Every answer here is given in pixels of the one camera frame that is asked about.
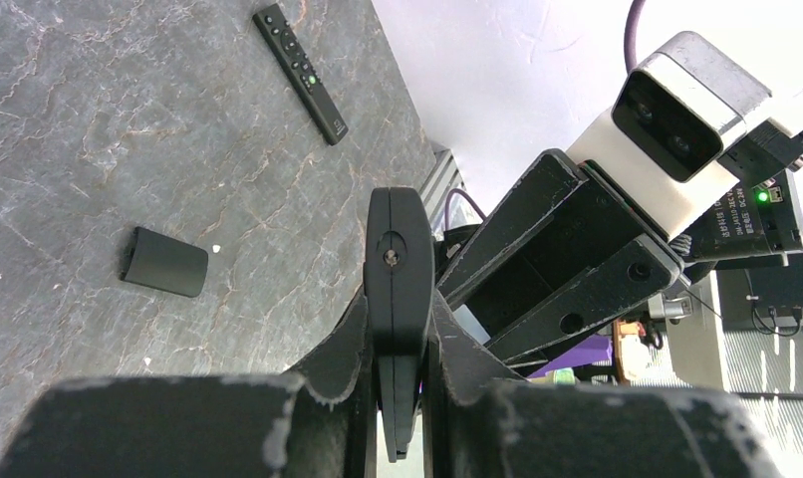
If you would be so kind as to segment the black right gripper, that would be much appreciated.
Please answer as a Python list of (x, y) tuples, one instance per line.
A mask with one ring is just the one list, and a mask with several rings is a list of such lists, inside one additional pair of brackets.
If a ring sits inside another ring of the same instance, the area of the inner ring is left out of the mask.
[(438, 290), (468, 307), (502, 362), (536, 368), (666, 290), (681, 258), (594, 161), (549, 149), (449, 263)]

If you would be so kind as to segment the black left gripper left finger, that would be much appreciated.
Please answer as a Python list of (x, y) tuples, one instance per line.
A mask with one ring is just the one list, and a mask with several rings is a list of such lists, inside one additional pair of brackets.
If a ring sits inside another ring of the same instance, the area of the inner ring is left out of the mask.
[(374, 346), (365, 293), (356, 292), (332, 331), (288, 372), (303, 384), (297, 406), (375, 404)]

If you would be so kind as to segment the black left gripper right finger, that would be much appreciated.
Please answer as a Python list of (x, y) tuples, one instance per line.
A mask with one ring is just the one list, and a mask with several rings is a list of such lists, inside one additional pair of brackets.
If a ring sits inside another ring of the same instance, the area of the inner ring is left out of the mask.
[(471, 405), (494, 380), (525, 380), (460, 326), (439, 290), (433, 291), (430, 338), (435, 341), (436, 380), (453, 403)]

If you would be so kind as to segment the black remote with buttons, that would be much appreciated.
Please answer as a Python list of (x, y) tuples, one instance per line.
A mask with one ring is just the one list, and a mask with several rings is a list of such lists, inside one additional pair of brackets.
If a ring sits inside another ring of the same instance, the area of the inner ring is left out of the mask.
[(325, 142), (338, 144), (348, 126), (279, 5), (257, 11), (252, 20)]

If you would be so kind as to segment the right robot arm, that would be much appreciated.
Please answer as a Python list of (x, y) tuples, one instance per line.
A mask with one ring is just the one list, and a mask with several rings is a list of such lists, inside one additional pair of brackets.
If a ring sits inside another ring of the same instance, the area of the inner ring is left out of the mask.
[(695, 282), (694, 264), (803, 248), (787, 173), (767, 190), (727, 191), (676, 251), (598, 165), (576, 165), (558, 149), (542, 153), (482, 224), (445, 240), (439, 291), (466, 306), (488, 333), (488, 350), (522, 373)]

